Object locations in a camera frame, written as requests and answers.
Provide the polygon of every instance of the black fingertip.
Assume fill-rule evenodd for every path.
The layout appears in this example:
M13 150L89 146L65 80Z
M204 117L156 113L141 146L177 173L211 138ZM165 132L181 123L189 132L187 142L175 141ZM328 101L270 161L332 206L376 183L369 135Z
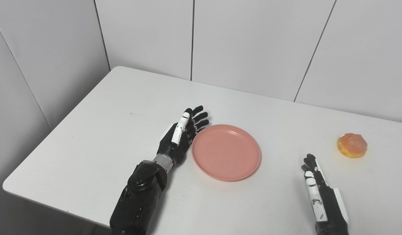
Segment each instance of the black fingertip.
M309 167L307 166L307 165L302 165L301 166L301 169L304 171L304 172L306 172L306 171L311 171L310 169L309 169Z
M208 125L210 121L208 119L202 120L201 122L198 122L195 127L197 130L201 129L202 127Z
M314 172L314 168L312 168L312 163L309 159L305 158L304 163L311 169L312 172Z
M202 119L207 118L207 117L208 117L208 113L207 113L207 112L203 112L203 113L200 113L200 114L196 115L196 116L193 118L193 120L194 120L194 123L197 123L197 122L199 122L199 121L201 121Z
M197 113L201 112L202 110L204 110L204 106L200 105L200 106L196 107L196 108L192 111L192 116L195 116Z
M187 109L185 110L185 113L192 114L192 109L191 109L191 108L187 108Z
M314 155L312 155L311 153L308 153L306 155L306 158L308 159L309 163L311 163L311 165L309 165L310 167L312 167L313 169L317 167L317 162L316 162L316 157Z

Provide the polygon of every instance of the white wall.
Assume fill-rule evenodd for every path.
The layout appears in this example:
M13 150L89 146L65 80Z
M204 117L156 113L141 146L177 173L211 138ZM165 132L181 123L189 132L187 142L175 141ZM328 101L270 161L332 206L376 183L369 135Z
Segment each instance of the white wall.
M0 33L0 234L90 234L94 229L2 189L4 179L48 133L50 126Z
M52 128L109 71L92 0L0 0L0 29Z
M402 0L339 0L296 101L402 122Z
M190 79L192 0L95 0L111 68Z
M334 0L196 0L192 80L293 101Z
M108 73L94 3L0 0L0 30L0 234L90 235L94 224L2 182Z

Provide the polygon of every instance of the pink plate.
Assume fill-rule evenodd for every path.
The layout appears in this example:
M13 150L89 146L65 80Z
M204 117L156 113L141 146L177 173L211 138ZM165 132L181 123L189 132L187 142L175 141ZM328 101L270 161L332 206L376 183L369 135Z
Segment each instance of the pink plate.
M213 125L202 130L192 144L192 156L203 172L223 181L250 176L261 160L256 140L232 125Z

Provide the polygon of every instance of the robotic hand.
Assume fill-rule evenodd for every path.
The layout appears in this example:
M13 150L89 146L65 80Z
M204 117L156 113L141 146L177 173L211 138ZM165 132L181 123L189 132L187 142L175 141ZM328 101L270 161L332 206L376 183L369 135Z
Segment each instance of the robotic hand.
M317 159L311 153L304 158L305 181L314 210L317 235L349 235L349 217L338 188L327 185Z
M168 172L182 163L195 136L209 121L203 106L188 108L160 141L153 161L144 160L135 168L121 193L110 219L111 235L146 235Z

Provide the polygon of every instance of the black forearm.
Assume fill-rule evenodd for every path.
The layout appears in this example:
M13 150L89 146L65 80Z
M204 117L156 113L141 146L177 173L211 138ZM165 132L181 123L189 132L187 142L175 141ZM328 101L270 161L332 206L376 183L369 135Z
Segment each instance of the black forearm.
M146 235L167 177L156 162L143 161L135 168L111 216L112 235Z

